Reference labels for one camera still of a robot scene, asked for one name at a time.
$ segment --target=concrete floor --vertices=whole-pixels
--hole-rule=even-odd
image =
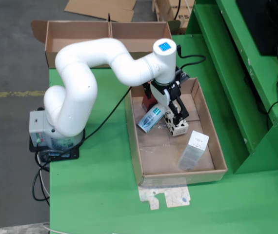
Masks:
[[[47,204],[31,195],[37,166],[28,151],[29,111],[43,106],[43,97],[31,91],[46,90],[49,77],[44,45],[33,37],[30,23],[99,20],[64,12],[67,1],[0,0],[0,227],[49,221]],[[138,0],[134,11],[133,21],[156,21],[151,0]],[[9,93],[15,91],[30,93]],[[49,176],[44,179],[48,185]]]

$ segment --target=open cardboard box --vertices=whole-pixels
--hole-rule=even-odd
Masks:
[[[107,21],[41,21],[31,23],[34,37],[45,43],[49,68],[55,68],[57,53],[65,46],[94,39],[110,38]]]
[[[120,40],[134,59],[151,53],[158,39],[172,39],[166,22],[110,23],[112,38]]]
[[[178,3],[179,0],[152,1],[152,11],[155,11],[158,21],[167,21],[173,35],[186,32],[195,0],[182,0],[177,19],[174,20],[178,10]]]
[[[189,117],[188,132],[171,136],[161,119],[147,134],[137,123],[146,114],[141,103],[143,88],[133,87],[125,99],[129,142],[136,182],[140,186],[182,185],[220,180],[227,172],[219,139],[197,78],[181,86],[181,96]],[[192,131],[209,136],[208,146],[192,171],[183,171],[177,162]]]
[[[82,41],[116,38],[126,46],[134,59],[139,59],[153,50],[160,38],[172,39],[166,22],[117,23],[107,21],[42,21],[31,23],[34,37],[45,43],[49,68],[55,68],[57,53],[65,46]]]

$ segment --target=cardboard flap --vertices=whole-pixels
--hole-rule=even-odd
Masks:
[[[42,43],[46,42],[47,24],[48,21],[46,20],[33,20],[31,22],[34,37]]]
[[[123,10],[110,5],[102,5],[85,0],[69,0],[65,11],[101,19],[107,19],[108,14],[110,14],[110,19],[117,22],[131,22],[134,15],[134,11]]]

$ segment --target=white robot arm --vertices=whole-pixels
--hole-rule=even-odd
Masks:
[[[44,96],[48,122],[65,137],[74,137],[84,129],[97,97],[97,82],[91,67],[108,64],[119,81],[139,86],[152,79],[158,85],[168,85],[175,79],[176,44],[159,39],[153,52],[137,60],[117,39],[98,39],[68,45],[56,57],[56,69],[64,86],[50,87]],[[168,106],[168,93],[155,88],[157,100]]]

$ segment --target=small box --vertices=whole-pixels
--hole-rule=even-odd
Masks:
[[[185,119],[179,122],[177,126],[174,125],[173,119],[174,114],[171,110],[166,111],[164,115],[164,121],[166,126],[173,137],[180,136],[182,134],[186,134],[188,132],[189,124]]]
[[[147,95],[144,93],[143,94],[143,100],[142,100],[142,107],[145,110],[145,112],[148,112],[155,104],[157,104],[157,100],[151,94],[150,99],[148,99]]]
[[[192,170],[204,154],[209,136],[193,131],[190,140],[183,151],[177,166],[185,171]]]

